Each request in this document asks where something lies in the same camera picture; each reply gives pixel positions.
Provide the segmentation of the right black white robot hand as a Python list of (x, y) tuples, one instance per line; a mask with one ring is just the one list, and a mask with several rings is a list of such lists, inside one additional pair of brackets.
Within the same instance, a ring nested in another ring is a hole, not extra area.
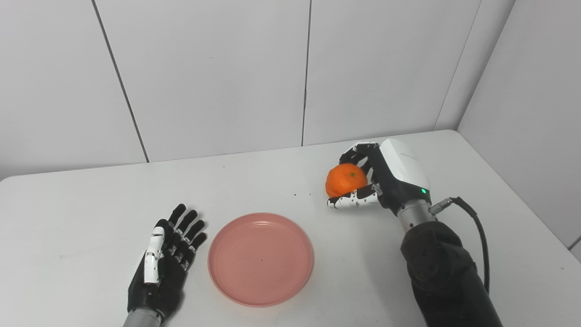
[(411, 201), (432, 204), (427, 174), (413, 150), (400, 139), (382, 143), (357, 142), (340, 156), (340, 164), (358, 165), (371, 173), (371, 182), (344, 194), (330, 197), (332, 208), (354, 208), (374, 203), (397, 214)]

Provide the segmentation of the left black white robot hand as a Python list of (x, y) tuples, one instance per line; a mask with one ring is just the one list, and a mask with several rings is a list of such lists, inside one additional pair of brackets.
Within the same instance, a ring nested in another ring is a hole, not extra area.
[(180, 308), (183, 286), (199, 247), (205, 221), (180, 203), (154, 226), (128, 287), (125, 327), (160, 327)]

